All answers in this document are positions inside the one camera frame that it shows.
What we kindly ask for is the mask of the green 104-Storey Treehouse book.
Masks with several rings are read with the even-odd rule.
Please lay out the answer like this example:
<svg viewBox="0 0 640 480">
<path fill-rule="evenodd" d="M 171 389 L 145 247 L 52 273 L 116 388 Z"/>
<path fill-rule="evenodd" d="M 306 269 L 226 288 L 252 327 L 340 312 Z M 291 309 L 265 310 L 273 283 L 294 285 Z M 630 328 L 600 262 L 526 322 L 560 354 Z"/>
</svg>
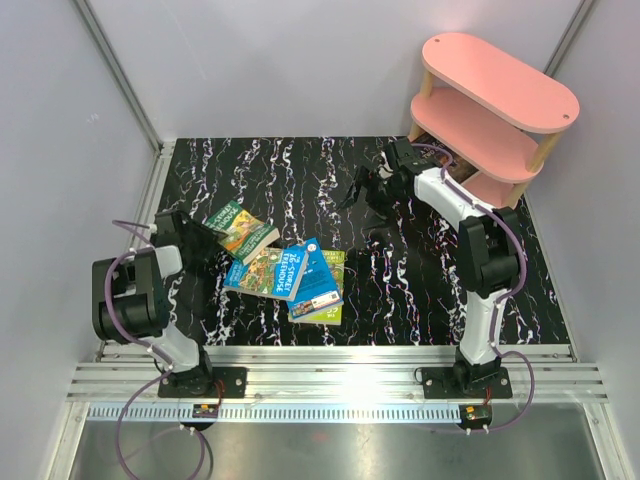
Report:
<svg viewBox="0 0 640 480">
<path fill-rule="evenodd" d="M 243 265 L 251 263 L 280 238 L 276 227 L 257 219 L 235 201 L 229 201 L 207 219 L 205 225 L 225 234 L 218 243 Z"/>
</svg>

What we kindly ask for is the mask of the Tale of Two Cities book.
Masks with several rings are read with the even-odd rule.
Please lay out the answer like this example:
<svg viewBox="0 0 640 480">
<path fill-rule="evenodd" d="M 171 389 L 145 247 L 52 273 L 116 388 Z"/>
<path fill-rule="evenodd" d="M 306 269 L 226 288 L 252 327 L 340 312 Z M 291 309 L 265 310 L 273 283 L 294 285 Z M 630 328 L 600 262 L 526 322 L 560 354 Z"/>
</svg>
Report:
<svg viewBox="0 0 640 480">
<path fill-rule="evenodd" d="M 459 184 L 464 184 L 479 172 L 475 166 L 453 149 L 445 146 L 428 133 L 423 133 L 416 140 L 412 140 L 411 144 L 422 157 L 445 166 L 449 175 Z"/>
</svg>

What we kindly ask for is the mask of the pink three-tier shelf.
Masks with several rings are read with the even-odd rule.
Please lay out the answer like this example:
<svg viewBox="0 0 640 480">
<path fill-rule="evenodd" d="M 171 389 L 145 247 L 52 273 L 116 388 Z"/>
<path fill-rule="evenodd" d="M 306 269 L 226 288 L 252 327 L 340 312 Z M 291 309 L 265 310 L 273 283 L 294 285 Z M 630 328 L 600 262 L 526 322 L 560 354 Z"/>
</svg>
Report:
<svg viewBox="0 0 640 480">
<path fill-rule="evenodd" d="M 422 63 L 409 139 L 429 134 L 476 168 L 463 184 L 471 193 L 496 207 L 516 206 L 577 120 L 577 97 L 467 33 L 431 37 L 422 47 Z"/>
</svg>

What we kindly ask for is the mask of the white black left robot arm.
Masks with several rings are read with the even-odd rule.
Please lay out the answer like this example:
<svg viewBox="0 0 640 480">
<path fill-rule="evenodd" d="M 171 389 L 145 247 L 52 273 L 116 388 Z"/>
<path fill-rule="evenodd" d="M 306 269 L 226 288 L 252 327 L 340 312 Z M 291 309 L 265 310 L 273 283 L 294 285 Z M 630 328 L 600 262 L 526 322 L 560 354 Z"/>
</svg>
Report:
<svg viewBox="0 0 640 480">
<path fill-rule="evenodd" d="M 164 280 L 191 261 L 206 263 L 222 249 L 227 233 L 181 210 L 155 216 L 152 223 L 114 220 L 141 240 L 118 257 L 92 264 L 92 327 L 102 341 L 142 348 L 160 374 L 159 394 L 203 397 L 222 394 L 224 381 L 196 340 L 171 321 Z"/>
</svg>

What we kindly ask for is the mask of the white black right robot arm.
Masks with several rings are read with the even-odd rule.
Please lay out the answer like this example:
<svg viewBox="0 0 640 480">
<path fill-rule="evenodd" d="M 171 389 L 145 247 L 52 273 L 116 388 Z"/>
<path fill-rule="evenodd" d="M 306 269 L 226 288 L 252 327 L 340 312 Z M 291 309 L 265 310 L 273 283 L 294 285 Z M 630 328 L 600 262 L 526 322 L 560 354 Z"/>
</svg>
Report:
<svg viewBox="0 0 640 480">
<path fill-rule="evenodd" d="M 505 303 L 526 280 L 519 220 L 512 208 L 497 208 L 480 200 L 453 178 L 447 164 L 424 158 L 417 149 L 407 139 L 391 142 L 378 167 L 357 168 L 339 207 L 348 209 L 363 196 L 387 220 L 396 203 L 413 198 L 454 228 L 458 240 L 455 265 L 467 293 L 467 313 L 447 379 L 461 395 L 475 397 L 498 380 Z"/>
</svg>

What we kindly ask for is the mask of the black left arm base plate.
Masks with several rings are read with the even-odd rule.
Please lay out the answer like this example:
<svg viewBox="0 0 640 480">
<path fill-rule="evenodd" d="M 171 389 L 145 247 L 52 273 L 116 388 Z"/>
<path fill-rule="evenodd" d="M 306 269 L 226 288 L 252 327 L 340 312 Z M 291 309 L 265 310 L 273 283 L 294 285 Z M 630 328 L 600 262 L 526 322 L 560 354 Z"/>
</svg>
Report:
<svg viewBox="0 0 640 480">
<path fill-rule="evenodd" d="M 214 366 L 210 372 L 195 368 L 171 374 L 158 387 L 160 398 L 219 398 L 245 397 L 248 370 L 245 367 Z"/>
</svg>

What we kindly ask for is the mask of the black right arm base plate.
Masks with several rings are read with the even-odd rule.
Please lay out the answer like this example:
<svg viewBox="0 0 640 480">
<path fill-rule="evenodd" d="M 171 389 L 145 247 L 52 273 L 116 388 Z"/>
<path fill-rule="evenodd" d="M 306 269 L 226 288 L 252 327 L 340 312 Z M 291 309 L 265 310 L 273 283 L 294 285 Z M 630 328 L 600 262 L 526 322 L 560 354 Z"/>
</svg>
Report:
<svg viewBox="0 0 640 480">
<path fill-rule="evenodd" d="M 454 375 L 453 367 L 419 367 L 415 374 L 425 399 L 511 399 L 513 390 L 505 367 L 479 380 L 463 383 Z"/>
</svg>

